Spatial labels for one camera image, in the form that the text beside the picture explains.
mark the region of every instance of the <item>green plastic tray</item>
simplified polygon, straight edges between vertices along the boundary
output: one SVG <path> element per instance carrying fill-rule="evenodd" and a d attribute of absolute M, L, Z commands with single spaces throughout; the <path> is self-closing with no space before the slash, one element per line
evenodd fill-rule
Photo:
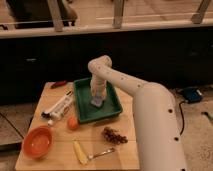
<path fill-rule="evenodd" d="M 107 98 L 99 108 L 91 104 L 90 80 L 91 78 L 85 78 L 74 81 L 79 123 L 88 123 L 118 116 L 123 109 L 112 84 L 107 82 Z"/>

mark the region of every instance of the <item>cable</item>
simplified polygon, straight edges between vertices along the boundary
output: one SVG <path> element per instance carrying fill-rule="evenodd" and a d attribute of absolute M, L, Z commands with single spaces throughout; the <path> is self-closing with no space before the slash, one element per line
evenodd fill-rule
<path fill-rule="evenodd" d="M 6 116 L 4 116 L 1 112 L 0 115 L 10 124 L 10 126 L 13 127 L 13 129 L 19 134 L 19 136 L 24 139 L 24 136 L 20 133 L 20 131 L 7 119 Z"/>
<path fill-rule="evenodd" d="M 181 101 L 181 102 L 179 103 L 180 114 L 181 114 L 181 118 L 182 118 L 182 129 L 181 129 L 181 131 L 180 131 L 180 135 L 183 134 L 183 131 L 184 131 L 184 129 L 185 129 L 185 119 L 184 119 L 183 109 L 182 109 L 182 106 L 181 106 L 183 103 L 188 103 L 188 101 L 187 101 L 187 100 L 183 100 L 183 101 Z"/>

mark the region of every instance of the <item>banana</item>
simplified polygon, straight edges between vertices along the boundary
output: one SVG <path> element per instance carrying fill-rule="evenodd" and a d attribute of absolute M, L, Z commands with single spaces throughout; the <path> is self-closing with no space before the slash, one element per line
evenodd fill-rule
<path fill-rule="evenodd" d="M 73 147 L 75 150 L 75 154 L 76 154 L 78 160 L 80 161 L 80 163 L 83 165 L 86 165 L 88 163 L 89 159 L 77 140 L 73 141 Z"/>

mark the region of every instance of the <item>bunch of grapes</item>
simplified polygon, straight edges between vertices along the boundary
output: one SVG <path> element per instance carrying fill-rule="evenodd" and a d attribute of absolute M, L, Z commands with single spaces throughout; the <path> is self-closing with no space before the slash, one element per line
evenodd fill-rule
<path fill-rule="evenodd" d="M 121 144 L 121 143 L 127 143 L 128 140 L 126 136 L 121 136 L 118 134 L 118 131 L 115 129 L 112 129 L 110 127 L 105 127 L 102 131 L 102 135 L 104 138 L 114 144 Z"/>

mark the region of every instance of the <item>black cabinet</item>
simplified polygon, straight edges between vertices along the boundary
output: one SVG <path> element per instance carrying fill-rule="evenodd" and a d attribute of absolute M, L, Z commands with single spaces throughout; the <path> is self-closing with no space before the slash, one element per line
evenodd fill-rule
<path fill-rule="evenodd" d="M 91 76 L 88 62 L 169 88 L 212 83 L 213 28 L 0 39 L 0 103 L 37 100 L 47 81 Z"/>

